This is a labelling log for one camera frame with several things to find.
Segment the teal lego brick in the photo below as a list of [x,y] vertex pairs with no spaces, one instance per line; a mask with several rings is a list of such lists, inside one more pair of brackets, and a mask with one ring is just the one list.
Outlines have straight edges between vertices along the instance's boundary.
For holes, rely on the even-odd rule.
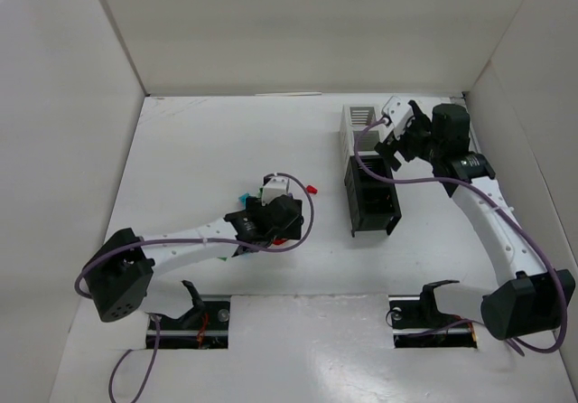
[[242,209],[245,209],[247,207],[247,200],[250,197],[251,197],[251,195],[248,192],[246,192],[243,195],[238,197],[238,201],[239,201]]

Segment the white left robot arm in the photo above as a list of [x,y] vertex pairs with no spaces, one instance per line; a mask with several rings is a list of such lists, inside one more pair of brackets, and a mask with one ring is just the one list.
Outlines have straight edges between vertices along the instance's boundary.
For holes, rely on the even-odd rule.
[[197,229],[149,237],[121,229],[82,268],[74,287],[93,301],[104,323],[140,310],[191,328],[206,311],[197,288],[183,279],[174,292],[158,283],[159,276],[209,259],[267,252],[278,240],[300,242],[302,225],[302,201],[282,194],[267,203],[249,197],[244,210]]

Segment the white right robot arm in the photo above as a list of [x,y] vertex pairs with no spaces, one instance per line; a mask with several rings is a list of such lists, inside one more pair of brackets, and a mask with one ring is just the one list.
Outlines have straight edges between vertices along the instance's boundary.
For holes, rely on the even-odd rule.
[[554,269],[521,229],[488,159],[471,151],[466,108],[440,104],[427,116],[415,101],[392,98],[382,117],[390,131],[377,153],[393,170],[414,159],[432,166],[433,178],[471,223],[496,274],[493,292],[455,280],[433,284],[434,309],[480,321],[502,341],[557,331],[560,347],[575,280],[568,270]]

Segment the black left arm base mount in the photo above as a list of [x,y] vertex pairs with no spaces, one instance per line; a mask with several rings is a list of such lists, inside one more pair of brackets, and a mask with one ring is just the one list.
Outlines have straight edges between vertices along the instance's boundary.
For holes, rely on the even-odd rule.
[[177,320],[158,314],[160,350],[226,350],[230,323],[230,296],[204,298],[205,312],[183,326]]

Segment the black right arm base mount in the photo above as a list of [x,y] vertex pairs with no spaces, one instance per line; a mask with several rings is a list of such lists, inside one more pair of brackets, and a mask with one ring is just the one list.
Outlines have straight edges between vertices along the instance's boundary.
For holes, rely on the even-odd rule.
[[392,328],[396,349],[476,349],[471,323],[451,314],[428,314],[418,295],[392,295],[388,298],[386,323]]

